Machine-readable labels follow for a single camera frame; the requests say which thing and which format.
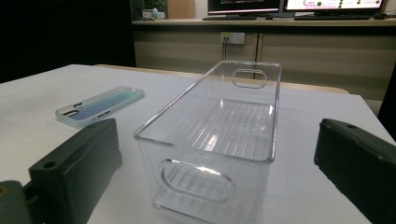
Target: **phone case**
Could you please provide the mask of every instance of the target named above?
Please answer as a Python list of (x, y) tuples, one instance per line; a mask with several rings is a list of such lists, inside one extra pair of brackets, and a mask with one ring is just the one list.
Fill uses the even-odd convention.
[(145, 95), (143, 90), (118, 87), (92, 98), (77, 102), (55, 111), (56, 118), (75, 128), (83, 128), (115, 111), (131, 104)]

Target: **clear plastic bin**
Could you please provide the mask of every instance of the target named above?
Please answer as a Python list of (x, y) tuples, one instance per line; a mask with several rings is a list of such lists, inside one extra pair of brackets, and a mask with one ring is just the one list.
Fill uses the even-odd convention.
[(261, 223), (280, 73), (278, 63), (220, 62), (136, 130), (155, 206), (209, 223)]

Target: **monitor screen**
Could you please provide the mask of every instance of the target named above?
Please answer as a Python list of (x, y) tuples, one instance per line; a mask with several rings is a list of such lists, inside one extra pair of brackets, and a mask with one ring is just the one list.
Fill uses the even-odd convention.
[(379, 11), (384, 0), (285, 0), (285, 11)]
[(262, 15), (279, 11), (280, 0), (207, 0), (207, 14)]

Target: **wall outlet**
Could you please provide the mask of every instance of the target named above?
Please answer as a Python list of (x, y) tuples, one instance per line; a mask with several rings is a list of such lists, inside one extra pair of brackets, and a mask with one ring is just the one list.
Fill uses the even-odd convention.
[(227, 44), (245, 44), (245, 33), (228, 33), (221, 32), (220, 43)]
[(227, 32), (221, 32), (221, 40), (220, 43), (227, 43), (227, 44), (232, 44), (233, 43), (233, 33), (227, 33)]
[(245, 44), (245, 33), (233, 33), (233, 44)]

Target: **black wall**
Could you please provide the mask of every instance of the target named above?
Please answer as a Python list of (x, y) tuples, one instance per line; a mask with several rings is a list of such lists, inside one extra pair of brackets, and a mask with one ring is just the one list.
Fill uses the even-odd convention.
[(0, 3), (0, 82), (58, 67), (135, 66), (129, 0)]

